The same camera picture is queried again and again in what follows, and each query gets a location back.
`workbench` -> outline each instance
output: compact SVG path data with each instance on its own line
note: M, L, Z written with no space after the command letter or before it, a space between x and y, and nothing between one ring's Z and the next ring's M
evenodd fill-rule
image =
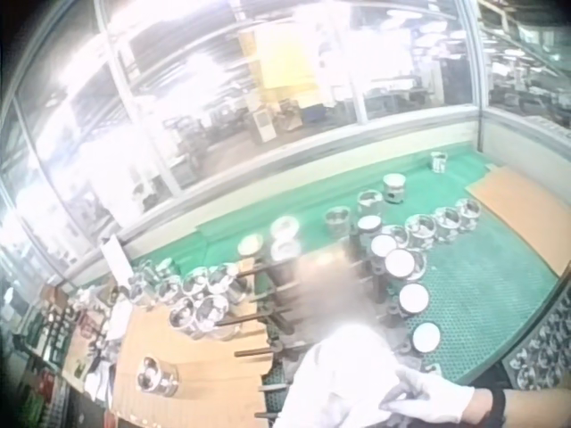
M333 242L325 212L338 205L354 209L357 194L382 189L383 175L391 172L406 175L406 198L401 205L385 205L386 224L403 224L411 215L454 206L458 199L470 197L466 187L484 177L490 161L467 144L446 151L445 174L430 170L427 152L369 165L216 218L144 259L158 263L171 257L183 275L197 266L237 260L236 247L245 235L261 233L269 238L269 225L285 214L301 223L303 252L315 251ZM410 328L425 321L438 324L442 343L426 355L427 364L438 363L446 378L469 383L519 339L550 300L556 282L557 276L538 254L484 209L475 231L429 251L422 284L430 292L430 305L407 323ZM280 376L279 367L274 367L264 382L278 383ZM268 411L278 411L284 396L267 394Z

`glass partition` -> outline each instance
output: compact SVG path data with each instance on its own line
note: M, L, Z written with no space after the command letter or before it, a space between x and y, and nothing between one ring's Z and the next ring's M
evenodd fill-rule
M104 43L93 3L76 2L40 47L18 92L46 175L96 244L170 198L123 108Z
M478 3L490 105L571 136L571 32L560 11Z
M363 4L351 6L343 37L370 119L472 102L466 31L453 2Z
M107 0L105 8L131 91L181 187L356 120L322 3Z

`gloved hand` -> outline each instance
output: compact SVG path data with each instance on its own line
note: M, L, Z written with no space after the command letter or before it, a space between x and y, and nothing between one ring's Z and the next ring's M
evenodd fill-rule
M474 396L474 388L459 386L437 374L420 373L405 366L399 366L396 374L401 385L387 394L379 408L431 424L459 423ZM415 398L396 399L405 391Z

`metal frame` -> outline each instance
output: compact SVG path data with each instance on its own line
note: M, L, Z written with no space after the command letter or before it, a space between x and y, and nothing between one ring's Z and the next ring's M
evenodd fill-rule
M169 169L167 162L162 158L161 152L154 141L153 134L147 132L148 129L145 126L144 118L141 116L139 108L137 106L137 101L133 96L129 86L127 75L125 70L120 64L120 59L113 43L112 37L107 30L107 14L104 9L103 0L94 0L93 2L95 8L95 17L97 19L97 27L99 32L103 35L105 40L105 50L107 51L107 60L109 62L109 70L111 71L113 81L117 87L117 92L119 92L119 98L123 102L125 111L128 117L131 119L133 124L143 131L143 138L148 144L151 153L154 156L154 161L157 169L165 183L169 188L170 192L174 197L180 195L181 189L178 185L178 181Z
M67 217L68 217L68 220L70 221L70 223L78 230L79 234L81 236L83 236L83 238L86 239L86 241L90 244L90 246L92 248L95 247L95 240L91 236L89 236L86 233L86 231L83 229L83 227L81 227L78 224L78 222L75 220L75 218L73 217L71 212L65 206L65 203L63 203L62 197L60 196L58 190L55 188L54 183L52 183L52 180L50 180L50 177L46 174L46 170L44 169L44 165L43 165L42 161L39 159L39 157L37 156L36 145L32 141L32 135L28 129L28 122L26 121L26 118L24 117L24 115L21 111L21 107L20 107L20 103L18 102L18 98L14 97L12 99L12 106L13 106L14 110L16 111L16 116L18 117L18 121L20 122L21 133L22 133L22 136L24 137L24 141L26 142L26 145L28 146L29 155L32 157L34 162L37 164L37 169L39 171L39 175L42 177L42 179L46 182L47 186L50 188L52 194L54 195L55 200L57 201L57 205L60 207L60 209L63 210L63 212L65 212L65 214L67 214Z

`cardboard sheet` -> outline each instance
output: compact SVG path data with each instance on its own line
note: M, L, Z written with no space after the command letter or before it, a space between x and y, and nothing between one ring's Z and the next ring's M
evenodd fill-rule
M493 169L468 187L561 276L571 260L571 208L514 170Z
M255 310L255 304L244 302L235 312L246 315ZM229 342L193 341L169 327L168 315L163 306L149 312L133 310L117 365L113 413L149 427L267 426L253 414L265 411L258 387L261 376L271 369L272 358L234 357L237 350L267 347L265 326L257 321L244 323L240 334ZM146 355L177 365L180 385L172 398L136 390L135 375Z

